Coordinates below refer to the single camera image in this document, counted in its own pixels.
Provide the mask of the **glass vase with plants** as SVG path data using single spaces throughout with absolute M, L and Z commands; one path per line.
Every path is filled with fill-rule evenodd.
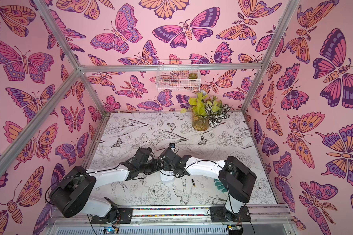
M 216 96 L 210 97 L 204 90 L 197 92 L 195 97 L 185 99 L 185 103 L 180 113 L 192 113 L 192 127 L 197 131 L 216 128 L 230 117 L 228 113 L 231 107 Z

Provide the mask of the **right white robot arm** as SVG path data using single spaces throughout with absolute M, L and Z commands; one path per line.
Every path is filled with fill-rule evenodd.
M 228 193 L 223 214 L 232 222 L 240 220 L 257 180 L 256 174 L 234 156 L 218 161 L 180 157 L 169 147 L 160 154 L 157 164 L 161 174 L 169 178 L 204 176 L 219 180 Z

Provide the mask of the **small succulent in basket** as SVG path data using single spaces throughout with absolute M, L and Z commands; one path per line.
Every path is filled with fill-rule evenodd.
M 190 73 L 190 74 L 188 75 L 188 79 L 190 79 L 190 80 L 198 79 L 198 74 L 192 72 L 192 73 Z

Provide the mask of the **white digital alarm clock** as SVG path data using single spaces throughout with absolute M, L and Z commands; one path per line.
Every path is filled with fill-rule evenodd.
M 174 176 L 171 176 L 171 175 L 166 175 L 166 174 L 160 174 L 160 179 L 161 179 L 161 182 L 163 184 L 169 184 L 169 183 L 173 183 L 174 180 L 175 180 L 175 177 Z

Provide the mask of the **green rubber glove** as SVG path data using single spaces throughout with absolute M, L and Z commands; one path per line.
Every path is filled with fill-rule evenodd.
M 220 180 L 214 179 L 214 185 L 222 193 L 227 193 L 227 189 L 225 188 L 225 186 L 222 184 L 222 182 Z

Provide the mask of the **aluminium frame structure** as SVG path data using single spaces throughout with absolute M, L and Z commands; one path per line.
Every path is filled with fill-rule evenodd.
M 0 200 L 15 197 L 37 168 L 50 185 L 55 164 L 66 170 L 83 156 L 56 155 L 83 134 L 87 153 L 101 113 L 138 111 L 159 91 L 153 71 L 98 71 L 82 67 L 190 65 L 203 58 L 215 67 L 239 63 L 238 54 L 263 56 L 260 38 L 277 25 L 287 1 L 0 1 L 0 159 L 12 144 L 7 124 L 30 124 L 70 75 L 62 95 L 28 148 L 0 177 Z

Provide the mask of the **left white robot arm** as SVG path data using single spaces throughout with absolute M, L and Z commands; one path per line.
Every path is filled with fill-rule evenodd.
M 48 201 L 57 207 L 65 218 L 84 213 L 98 217 L 103 223 L 119 221 L 119 209 L 107 196 L 102 199 L 92 191 L 111 183 L 140 180 L 161 170 L 151 148 L 139 148 L 135 155 L 115 167 L 85 169 L 74 167 L 63 179 L 53 183 Z

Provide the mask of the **front mounting rail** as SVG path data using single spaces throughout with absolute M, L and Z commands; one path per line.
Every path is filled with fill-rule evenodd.
M 239 221 L 223 217 L 219 205 L 122 207 L 119 221 L 104 224 L 95 216 L 52 217 L 44 235 L 298 235 L 289 209 L 248 205 Z

